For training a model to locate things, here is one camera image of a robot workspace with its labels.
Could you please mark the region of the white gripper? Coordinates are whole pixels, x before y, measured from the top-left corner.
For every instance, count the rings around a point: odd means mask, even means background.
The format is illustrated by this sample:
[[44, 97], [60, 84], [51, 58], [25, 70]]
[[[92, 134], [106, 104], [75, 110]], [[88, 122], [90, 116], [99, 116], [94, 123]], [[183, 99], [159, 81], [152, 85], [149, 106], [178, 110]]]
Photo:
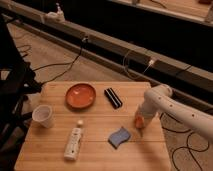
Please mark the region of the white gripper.
[[137, 117], [143, 117], [144, 122], [145, 122], [145, 127], [149, 125], [149, 123], [152, 121], [152, 119], [156, 115], [156, 110], [151, 110], [147, 108], [146, 106], [140, 104], [135, 112], [135, 118], [134, 118], [134, 124], [135, 124], [135, 119]]

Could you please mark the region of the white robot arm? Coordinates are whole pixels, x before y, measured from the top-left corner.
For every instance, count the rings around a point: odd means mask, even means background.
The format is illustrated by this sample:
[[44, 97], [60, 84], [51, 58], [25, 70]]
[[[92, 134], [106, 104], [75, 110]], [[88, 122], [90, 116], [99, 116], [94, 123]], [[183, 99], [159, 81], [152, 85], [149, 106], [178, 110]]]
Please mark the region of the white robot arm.
[[146, 127], [156, 113], [161, 111], [213, 143], [213, 116], [173, 100], [172, 93], [172, 89], [166, 84], [146, 90], [144, 101], [135, 113], [135, 127], [138, 129]]

